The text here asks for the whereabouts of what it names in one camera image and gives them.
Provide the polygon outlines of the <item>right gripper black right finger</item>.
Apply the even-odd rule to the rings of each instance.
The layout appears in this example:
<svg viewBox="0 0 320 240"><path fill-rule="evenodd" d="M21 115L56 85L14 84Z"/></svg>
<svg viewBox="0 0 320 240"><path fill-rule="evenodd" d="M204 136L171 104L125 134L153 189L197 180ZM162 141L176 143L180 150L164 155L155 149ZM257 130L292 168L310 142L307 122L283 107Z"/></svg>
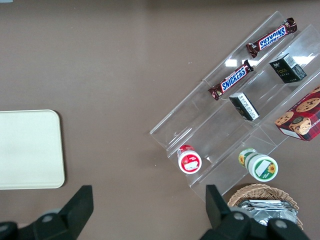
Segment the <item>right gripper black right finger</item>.
<svg viewBox="0 0 320 240"><path fill-rule="evenodd" d="M216 185L207 185L205 208L211 229L202 240L308 240L309 237L293 222L273 218L261 225L247 214L231 211Z"/></svg>

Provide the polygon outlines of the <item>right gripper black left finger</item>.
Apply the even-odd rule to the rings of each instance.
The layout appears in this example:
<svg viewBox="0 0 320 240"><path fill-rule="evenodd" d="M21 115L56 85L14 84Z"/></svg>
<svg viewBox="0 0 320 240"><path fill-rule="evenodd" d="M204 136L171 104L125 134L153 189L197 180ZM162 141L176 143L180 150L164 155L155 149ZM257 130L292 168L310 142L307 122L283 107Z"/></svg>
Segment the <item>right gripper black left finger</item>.
<svg viewBox="0 0 320 240"><path fill-rule="evenodd" d="M19 228L16 222L0 223L2 240L76 240L94 210L93 188L83 185L57 213L47 213Z"/></svg>

